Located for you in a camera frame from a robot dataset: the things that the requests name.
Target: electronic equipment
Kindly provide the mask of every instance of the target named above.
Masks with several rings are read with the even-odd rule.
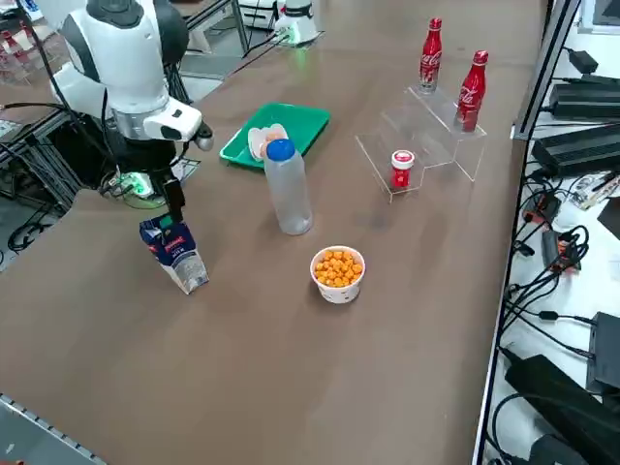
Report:
[[[575,259],[576,250],[561,234],[548,230],[542,233],[542,261],[552,271],[581,269],[581,262]]]
[[[609,121],[620,119],[620,87],[588,83],[557,83],[548,111],[557,119]]]
[[[537,139],[532,155],[552,176],[620,169],[620,124]]]
[[[554,195],[539,191],[523,207],[523,219],[537,224],[552,223],[561,204]]]
[[[590,352],[586,386],[598,392],[620,388],[620,318],[597,313],[590,329]]]
[[[569,53],[569,61],[582,74],[590,75],[597,71],[599,63],[585,50],[573,50],[567,46],[564,49]]]
[[[577,452],[555,436],[541,436],[530,450],[530,465],[588,465]]]
[[[525,396],[573,450],[589,464],[620,464],[619,417],[547,357],[522,359],[510,351],[502,352],[511,362],[506,381]]]

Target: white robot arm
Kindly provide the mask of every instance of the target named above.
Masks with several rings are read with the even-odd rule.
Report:
[[[39,4],[68,44],[72,65],[56,80],[70,106],[90,106],[88,112],[99,117],[104,90],[108,92],[108,106],[122,136],[110,142],[119,169],[148,174],[165,196],[172,219],[181,221],[185,200],[170,166],[174,143],[193,140],[209,149],[212,134],[202,114],[171,97],[166,86],[164,65],[180,61],[189,42],[180,13],[168,0]]]
[[[109,107],[124,137],[181,141],[194,137],[202,123],[201,113],[172,98],[164,79],[164,55],[173,54],[180,60],[188,40],[185,23],[179,14],[174,17],[176,10],[167,0],[40,3],[44,16],[56,26],[63,15],[59,10],[71,9],[64,14],[59,32],[67,41],[73,66],[106,88]],[[74,88],[80,85],[92,87],[93,83],[82,82]]]

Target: paper bowl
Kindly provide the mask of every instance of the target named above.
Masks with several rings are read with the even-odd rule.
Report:
[[[353,255],[353,258],[361,263],[362,271],[359,279],[353,284],[345,286],[344,288],[331,288],[330,286],[321,284],[317,280],[316,276],[314,275],[314,270],[317,266],[317,263],[325,257],[327,251],[335,252],[339,250],[342,252],[349,252],[351,255]],[[317,255],[315,255],[312,259],[312,262],[310,262],[310,276],[312,277],[312,280],[319,288],[319,291],[321,292],[323,298],[331,303],[347,303],[355,299],[359,294],[359,286],[361,285],[361,281],[364,279],[365,273],[366,262],[364,261],[364,257],[356,249],[352,249],[351,247],[347,247],[346,245],[332,245],[330,247],[326,247],[325,249],[319,251],[319,253],[317,253]]]

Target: blue bottle cap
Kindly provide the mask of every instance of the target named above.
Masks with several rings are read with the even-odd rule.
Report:
[[[295,155],[295,146],[288,139],[272,140],[267,146],[267,158],[273,162],[285,162]]]

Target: green tray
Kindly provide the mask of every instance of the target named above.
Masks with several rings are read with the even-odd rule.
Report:
[[[263,161],[257,162],[248,147],[248,131],[251,128],[265,128],[273,123],[280,123],[286,129],[294,147],[303,156],[328,122],[329,112],[324,109],[289,104],[266,104],[260,107],[220,150],[220,157],[232,163],[262,170]]]

